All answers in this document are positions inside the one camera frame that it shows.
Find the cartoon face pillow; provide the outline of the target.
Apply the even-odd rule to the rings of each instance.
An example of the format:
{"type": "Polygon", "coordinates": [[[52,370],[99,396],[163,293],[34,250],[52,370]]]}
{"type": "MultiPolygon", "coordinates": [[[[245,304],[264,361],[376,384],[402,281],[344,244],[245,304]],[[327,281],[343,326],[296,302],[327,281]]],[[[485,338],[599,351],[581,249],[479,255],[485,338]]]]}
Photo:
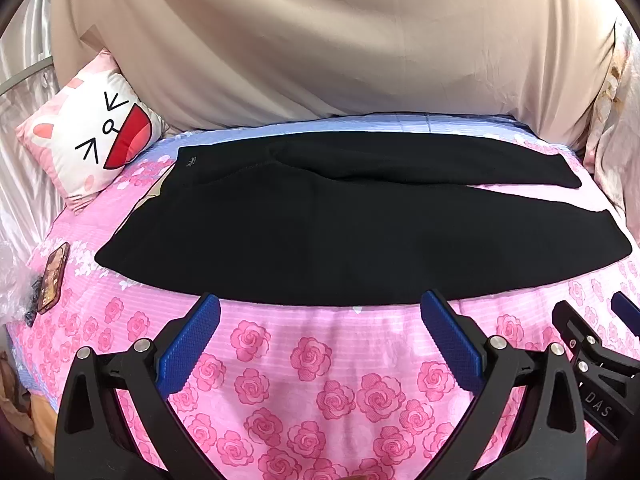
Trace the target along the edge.
{"type": "Polygon", "coordinates": [[[66,207],[79,212],[166,129],[102,50],[15,132],[66,207]]]}

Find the phone with picture case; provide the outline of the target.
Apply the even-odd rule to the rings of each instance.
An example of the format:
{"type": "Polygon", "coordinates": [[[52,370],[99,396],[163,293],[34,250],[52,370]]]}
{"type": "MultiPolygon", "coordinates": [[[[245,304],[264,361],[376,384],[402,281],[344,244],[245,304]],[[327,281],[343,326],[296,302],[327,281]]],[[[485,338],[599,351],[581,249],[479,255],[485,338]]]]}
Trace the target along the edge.
{"type": "Polygon", "coordinates": [[[61,299],[64,272],[69,254],[70,244],[64,242],[51,252],[48,257],[36,303],[39,315],[44,315],[51,310],[61,299]]]}

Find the black hair clip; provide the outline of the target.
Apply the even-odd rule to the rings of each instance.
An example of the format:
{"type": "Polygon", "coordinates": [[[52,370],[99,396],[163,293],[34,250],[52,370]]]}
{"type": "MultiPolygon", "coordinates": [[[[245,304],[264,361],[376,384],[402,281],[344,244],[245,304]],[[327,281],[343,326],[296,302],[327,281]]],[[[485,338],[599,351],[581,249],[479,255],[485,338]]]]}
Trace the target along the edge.
{"type": "Polygon", "coordinates": [[[42,287],[42,277],[37,276],[35,281],[30,285],[30,293],[27,303],[27,311],[24,315],[24,321],[28,327],[32,327],[38,314],[38,301],[42,287]]]}

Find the floral grey blanket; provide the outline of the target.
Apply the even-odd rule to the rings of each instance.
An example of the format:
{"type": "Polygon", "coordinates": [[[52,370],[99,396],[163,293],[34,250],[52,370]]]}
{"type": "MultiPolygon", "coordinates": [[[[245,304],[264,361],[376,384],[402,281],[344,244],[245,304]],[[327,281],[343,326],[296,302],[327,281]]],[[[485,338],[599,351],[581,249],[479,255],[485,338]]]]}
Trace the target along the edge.
{"type": "Polygon", "coordinates": [[[639,237],[639,38],[622,18],[613,56],[593,103],[585,167],[639,237]]]}

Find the black pants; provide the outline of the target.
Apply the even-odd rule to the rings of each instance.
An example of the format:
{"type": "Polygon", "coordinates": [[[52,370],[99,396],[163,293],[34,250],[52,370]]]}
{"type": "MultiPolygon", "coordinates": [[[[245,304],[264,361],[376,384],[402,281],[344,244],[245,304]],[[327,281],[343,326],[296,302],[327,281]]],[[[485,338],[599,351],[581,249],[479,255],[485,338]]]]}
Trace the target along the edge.
{"type": "Polygon", "coordinates": [[[96,262],[183,294],[351,307],[548,285],[630,254],[609,212],[504,194],[505,184],[582,182],[560,155],[475,136],[314,132],[185,146],[96,262]]]}

